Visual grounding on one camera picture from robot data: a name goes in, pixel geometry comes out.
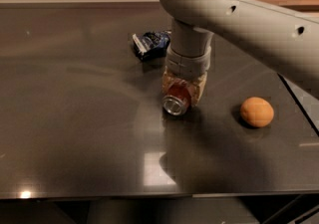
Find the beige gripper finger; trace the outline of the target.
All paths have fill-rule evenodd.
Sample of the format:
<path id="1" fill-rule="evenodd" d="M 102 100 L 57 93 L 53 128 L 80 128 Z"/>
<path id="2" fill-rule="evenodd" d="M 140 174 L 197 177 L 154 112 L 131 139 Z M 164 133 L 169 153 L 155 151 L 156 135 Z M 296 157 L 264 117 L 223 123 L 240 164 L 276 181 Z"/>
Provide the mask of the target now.
<path id="1" fill-rule="evenodd" d="M 164 95 L 167 94 L 169 88 L 173 85 L 176 80 L 176 75 L 172 73 L 170 70 L 165 70 L 162 74 L 161 80 L 161 90 Z"/>
<path id="2" fill-rule="evenodd" d="M 201 99 L 207 80 L 207 73 L 191 80 L 187 83 L 186 88 L 190 95 L 190 105 L 195 107 Z"/>

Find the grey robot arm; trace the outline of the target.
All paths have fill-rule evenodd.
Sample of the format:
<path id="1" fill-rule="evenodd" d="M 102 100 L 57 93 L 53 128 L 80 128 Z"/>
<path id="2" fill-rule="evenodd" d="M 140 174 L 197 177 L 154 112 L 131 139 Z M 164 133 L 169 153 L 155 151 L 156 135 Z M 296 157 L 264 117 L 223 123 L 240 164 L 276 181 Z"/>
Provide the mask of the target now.
<path id="1" fill-rule="evenodd" d="M 319 97 L 318 19 L 256 0 L 159 1 L 172 16 L 165 65 L 178 77 L 206 73 L 215 33 Z"/>

